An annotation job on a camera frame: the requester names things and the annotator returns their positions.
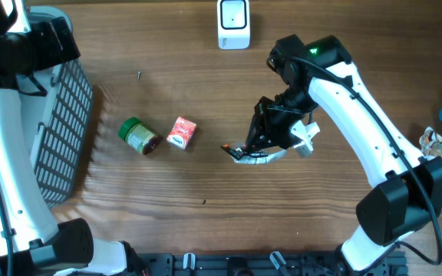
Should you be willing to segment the red tissue pack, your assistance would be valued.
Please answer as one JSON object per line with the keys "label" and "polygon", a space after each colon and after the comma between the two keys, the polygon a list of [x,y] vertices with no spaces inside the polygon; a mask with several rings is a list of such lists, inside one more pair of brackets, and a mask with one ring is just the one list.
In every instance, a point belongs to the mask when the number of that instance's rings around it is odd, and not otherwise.
{"label": "red tissue pack", "polygon": [[193,134],[196,130],[196,124],[183,117],[178,117],[173,129],[167,136],[167,142],[184,150],[187,148]]}

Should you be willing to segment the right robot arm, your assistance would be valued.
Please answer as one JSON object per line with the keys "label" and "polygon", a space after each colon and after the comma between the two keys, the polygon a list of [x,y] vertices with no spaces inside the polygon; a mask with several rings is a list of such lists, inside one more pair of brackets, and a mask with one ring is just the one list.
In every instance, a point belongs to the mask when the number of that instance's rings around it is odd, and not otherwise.
{"label": "right robot arm", "polygon": [[409,235],[426,225],[434,229],[442,262],[442,159],[427,158],[389,120],[368,92],[350,53],[335,37],[306,44],[294,34],[279,39],[267,66],[286,85],[274,98],[255,105],[246,141],[230,150],[241,163],[270,163],[295,149],[313,152],[322,108],[358,157],[371,191],[357,204],[358,228],[336,251],[335,273],[363,275]]}

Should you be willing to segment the hex wrench set packet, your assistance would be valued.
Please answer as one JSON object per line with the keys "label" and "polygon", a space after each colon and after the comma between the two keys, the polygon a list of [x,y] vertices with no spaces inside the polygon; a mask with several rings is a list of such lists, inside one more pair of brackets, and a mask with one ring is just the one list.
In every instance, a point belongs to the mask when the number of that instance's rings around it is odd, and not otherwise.
{"label": "hex wrench set packet", "polygon": [[286,153],[286,149],[281,149],[274,153],[270,153],[265,149],[248,153],[245,143],[231,143],[221,146],[221,149],[228,153],[234,163],[246,165],[265,165],[282,159]]}

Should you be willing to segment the green lid jar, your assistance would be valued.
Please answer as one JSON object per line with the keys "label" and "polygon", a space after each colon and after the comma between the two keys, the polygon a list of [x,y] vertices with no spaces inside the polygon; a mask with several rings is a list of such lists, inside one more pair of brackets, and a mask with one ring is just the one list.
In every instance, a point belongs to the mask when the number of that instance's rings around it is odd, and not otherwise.
{"label": "green lid jar", "polygon": [[152,153],[161,141],[160,134],[136,117],[124,121],[118,130],[118,136],[142,155]]}

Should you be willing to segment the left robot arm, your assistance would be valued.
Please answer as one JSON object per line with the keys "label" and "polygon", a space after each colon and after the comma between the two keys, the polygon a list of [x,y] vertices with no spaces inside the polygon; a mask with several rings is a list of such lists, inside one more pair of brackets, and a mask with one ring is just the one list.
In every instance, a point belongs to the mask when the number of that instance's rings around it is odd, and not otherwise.
{"label": "left robot arm", "polygon": [[61,10],[0,1],[0,275],[146,275],[125,241],[52,208],[72,193],[94,103]]}

